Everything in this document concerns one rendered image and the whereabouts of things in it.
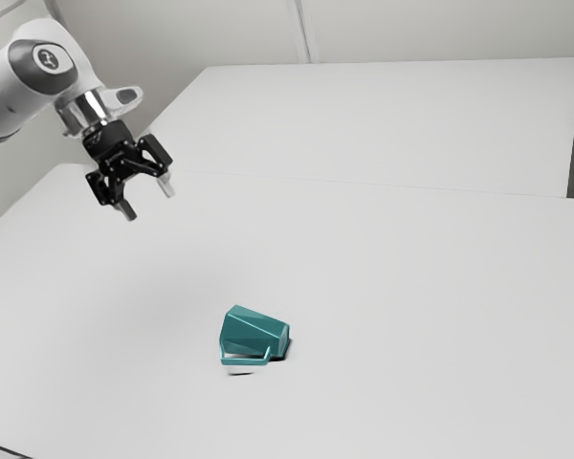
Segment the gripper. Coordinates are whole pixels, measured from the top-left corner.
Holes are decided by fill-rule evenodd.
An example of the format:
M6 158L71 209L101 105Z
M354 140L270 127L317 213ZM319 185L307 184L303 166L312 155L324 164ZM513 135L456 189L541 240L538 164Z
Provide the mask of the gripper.
M134 140L125 122L110 121L87 135L82 145L97 167L85 179L101 206L111 206L121 212L127 221L137 213L124 197L125 183L134 173L152 176L164 195L175 195L169 170L173 163L166 149L153 134ZM117 157L117 165L110 164ZM126 166L121 159L126 158Z

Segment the teal faceted mug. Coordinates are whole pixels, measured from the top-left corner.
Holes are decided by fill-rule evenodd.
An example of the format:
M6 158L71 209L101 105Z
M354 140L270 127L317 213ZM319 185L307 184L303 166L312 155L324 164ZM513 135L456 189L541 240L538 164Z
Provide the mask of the teal faceted mug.
M290 331L284 321L234 305L225 314L220 331L220 361L225 366L263 366L283 359Z

